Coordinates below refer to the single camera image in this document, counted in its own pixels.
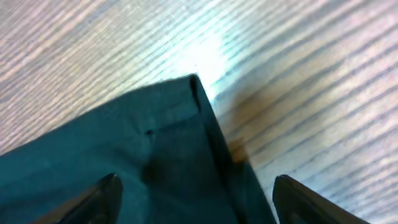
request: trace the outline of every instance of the dark green garment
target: dark green garment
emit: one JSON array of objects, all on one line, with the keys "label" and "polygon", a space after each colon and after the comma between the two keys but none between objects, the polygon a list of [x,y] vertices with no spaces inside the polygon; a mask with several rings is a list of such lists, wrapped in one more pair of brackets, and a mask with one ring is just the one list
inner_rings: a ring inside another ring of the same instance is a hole
[{"label": "dark green garment", "polygon": [[28,223],[109,173],[118,223],[275,223],[233,164],[195,76],[125,94],[0,157],[0,223]]}]

